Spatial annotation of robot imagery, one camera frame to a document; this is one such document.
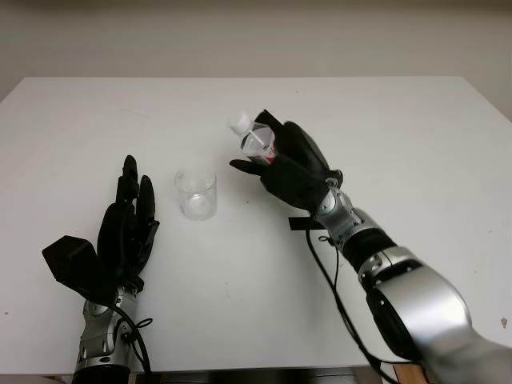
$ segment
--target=robotic hand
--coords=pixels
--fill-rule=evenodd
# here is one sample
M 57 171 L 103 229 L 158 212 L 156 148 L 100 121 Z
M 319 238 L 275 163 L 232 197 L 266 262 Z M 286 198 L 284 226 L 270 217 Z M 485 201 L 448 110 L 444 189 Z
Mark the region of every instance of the robotic hand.
M 106 210 L 99 231 L 98 254 L 90 242 L 71 236 L 64 236 L 43 250 L 55 279 L 86 299 L 86 327 L 80 337 L 73 384 L 128 383 L 132 350 L 145 373 L 150 374 L 138 328 L 148 325 L 151 319 L 139 324 L 131 319 L 137 293 L 144 287 L 138 274 L 148 261 L 158 225 L 154 220 L 151 180 L 142 176 L 139 187 L 137 163 L 127 156 L 116 200 Z M 135 349 L 135 341 L 142 356 Z
M 352 206 L 340 190 L 342 173 L 330 170 L 310 136 L 292 122 L 281 124 L 266 110 L 255 121 L 274 131 L 278 156 L 269 166 L 243 160 L 230 164 L 261 176 L 269 192 L 308 210 L 310 225 L 314 218 L 328 231 L 331 243 L 358 274 L 388 347 L 397 356 L 423 365 L 443 384 L 510 384 L 512 350 L 480 336 L 456 289 L 410 250 L 397 246 L 368 214 Z M 335 285 L 331 282 L 330 286 L 359 348 L 373 368 L 394 382 L 380 370 L 380 360 L 361 343 Z

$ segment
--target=black cable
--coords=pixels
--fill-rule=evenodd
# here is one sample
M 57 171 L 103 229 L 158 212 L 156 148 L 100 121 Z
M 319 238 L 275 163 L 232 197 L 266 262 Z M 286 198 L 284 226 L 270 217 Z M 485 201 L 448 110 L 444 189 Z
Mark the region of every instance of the black cable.
M 147 377 L 147 380 L 149 382 L 150 376 L 151 376 L 151 365 L 150 365 L 150 357 L 147 354 L 146 344 L 144 344 L 144 340 L 142 339 L 141 333 L 138 331 L 138 328 L 143 328 L 144 326 L 148 326 L 153 322 L 153 319 L 149 321 L 149 319 L 144 319 L 138 324 L 141 324 L 144 322 L 148 322 L 148 324 L 138 326 L 138 324 L 135 324 L 134 321 L 130 318 L 130 316 L 121 308 L 119 308 L 116 305 L 110 305 L 107 306 L 112 311 L 114 311 L 116 314 L 122 317 L 122 319 L 128 323 L 128 326 L 131 328 L 132 335 L 134 336 L 135 340 L 137 340 L 137 344 L 141 349 L 141 355 L 138 354 L 137 350 L 134 348 L 135 356 L 137 356 L 138 360 L 142 364 L 142 368 L 144 369 L 144 375 Z
M 382 360 L 379 358 L 376 358 L 373 356 L 368 349 L 365 347 L 364 343 L 362 342 L 361 338 L 359 337 L 358 332 L 356 331 L 354 324 L 352 323 L 352 320 L 350 319 L 348 313 L 346 312 L 346 309 L 342 303 L 342 300 L 340 299 L 338 295 L 338 291 L 336 290 L 336 285 L 330 280 L 329 275 L 326 271 L 326 268 L 320 261 L 320 258 L 318 257 L 316 251 L 314 250 L 313 243 L 311 242 L 311 223 L 314 220 L 314 216 L 310 216 L 310 220 L 308 221 L 308 225 L 306 228 L 306 242 L 308 247 L 310 248 L 310 252 L 313 255 L 314 260 L 316 261 L 318 268 L 322 272 L 324 278 L 329 283 L 330 290 L 334 296 L 334 300 L 336 301 L 336 307 L 338 308 L 338 312 L 340 316 L 342 317 L 343 323 L 345 324 L 347 330 L 349 331 L 350 336 L 355 341 L 355 343 L 358 345 L 358 348 L 362 352 L 362 354 L 365 356 L 365 358 L 368 360 L 368 363 L 371 365 L 371 367 L 382 376 L 385 380 L 387 380 L 391 384 L 399 384 L 396 380 L 393 380 L 386 372 L 384 372 L 380 365 Z M 336 269 L 339 269 L 339 262 L 336 264 Z

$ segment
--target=white table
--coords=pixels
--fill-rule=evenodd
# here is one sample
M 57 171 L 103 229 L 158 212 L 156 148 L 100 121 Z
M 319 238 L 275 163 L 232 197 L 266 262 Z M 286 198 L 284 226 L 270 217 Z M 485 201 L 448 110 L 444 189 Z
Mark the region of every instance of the white table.
M 353 203 L 512 346 L 512 126 L 463 79 L 28 78 L 0 104 L 0 374 L 73 371 L 83 299 L 41 250 L 64 234 L 96 243 L 127 154 L 162 223 L 138 305 L 154 318 L 142 334 L 155 371 L 366 364 L 304 233 L 289 231 L 304 213 L 228 166 L 240 157 L 228 117 L 263 108 L 307 129 Z M 192 162 L 218 173 L 205 222 L 177 204 L 173 176 Z M 339 280 L 367 346 L 392 358 L 345 262 Z

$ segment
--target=water bottle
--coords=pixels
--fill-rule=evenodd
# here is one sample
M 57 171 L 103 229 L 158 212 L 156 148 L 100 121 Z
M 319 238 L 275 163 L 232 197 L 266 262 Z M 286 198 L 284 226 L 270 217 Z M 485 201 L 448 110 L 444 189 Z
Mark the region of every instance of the water bottle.
M 274 147 L 274 132 L 259 122 L 253 122 L 245 113 L 240 113 L 230 122 L 231 129 L 240 138 L 240 148 L 251 161 L 268 166 L 278 152 Z

